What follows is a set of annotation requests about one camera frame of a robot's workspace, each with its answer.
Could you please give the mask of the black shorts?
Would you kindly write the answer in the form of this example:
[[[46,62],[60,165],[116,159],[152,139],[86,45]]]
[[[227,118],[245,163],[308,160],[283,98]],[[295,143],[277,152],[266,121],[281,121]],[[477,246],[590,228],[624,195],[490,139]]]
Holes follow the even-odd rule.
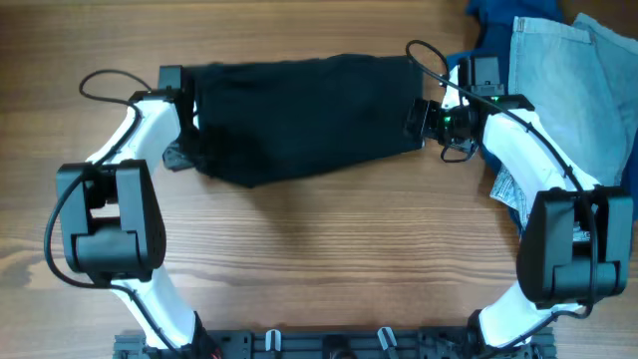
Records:
[[[405,120],[423,94],[404,56],[211,64],[193,71],[196,169],[254,187],[411,152]]]

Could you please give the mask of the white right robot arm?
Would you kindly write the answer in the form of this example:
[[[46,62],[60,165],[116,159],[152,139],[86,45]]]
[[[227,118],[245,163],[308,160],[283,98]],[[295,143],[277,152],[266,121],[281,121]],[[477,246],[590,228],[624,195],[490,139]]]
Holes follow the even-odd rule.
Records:
[[[474,97],[447,108],[416,99],[406,129],[418,140],[472,154],[484,145],[532,199],[516,282],[478,312],[487,353],[529,342],[560,317],[584,319],[628,281],[632,197],[583,172],[541,126],[523,95]]]

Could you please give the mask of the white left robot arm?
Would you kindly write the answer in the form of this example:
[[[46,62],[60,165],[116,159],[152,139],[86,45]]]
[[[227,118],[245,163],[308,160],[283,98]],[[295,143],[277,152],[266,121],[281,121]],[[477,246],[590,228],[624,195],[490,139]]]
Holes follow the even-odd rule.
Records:
[[[143,328],[151,357],[205,357],[214,343],[163,265],[166,233],[152,181],[169,146],[196,134],[194,99],[166,88],[124,104],[125,119],[97,152],[58,169],[45,259],[72,286],[115,293]]]

